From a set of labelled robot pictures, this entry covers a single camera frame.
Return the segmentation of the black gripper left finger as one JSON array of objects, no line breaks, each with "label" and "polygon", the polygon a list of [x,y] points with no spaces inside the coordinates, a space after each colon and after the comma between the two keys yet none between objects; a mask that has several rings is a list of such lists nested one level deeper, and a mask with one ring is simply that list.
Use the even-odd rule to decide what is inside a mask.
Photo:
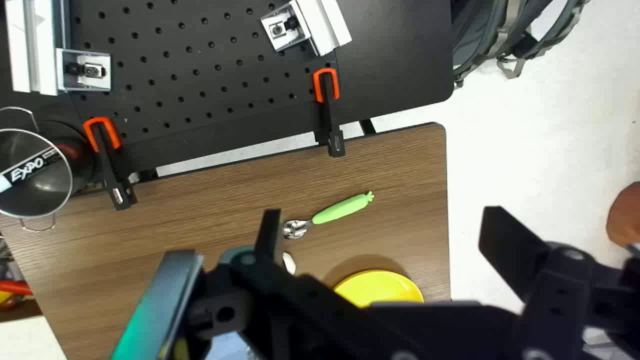
[{"label": "black gripper left finger", "polygon": [[255,248],[235,259],[235,282],[248,295],[242,339],[265,360],[348,360],[348,304],[315,276],[288,275],[279,240],[280,212],[266,210]]}]

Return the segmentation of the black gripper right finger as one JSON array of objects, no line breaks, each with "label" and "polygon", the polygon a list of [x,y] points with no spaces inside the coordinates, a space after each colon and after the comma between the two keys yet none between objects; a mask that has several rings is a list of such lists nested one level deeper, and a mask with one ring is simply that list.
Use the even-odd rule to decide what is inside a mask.
[{"label": "black gripper right finger", "polygon": [[502,206],[483,210],[478,250],[524,315],[589,313],[597,263],[585,250],[543,240]]}]

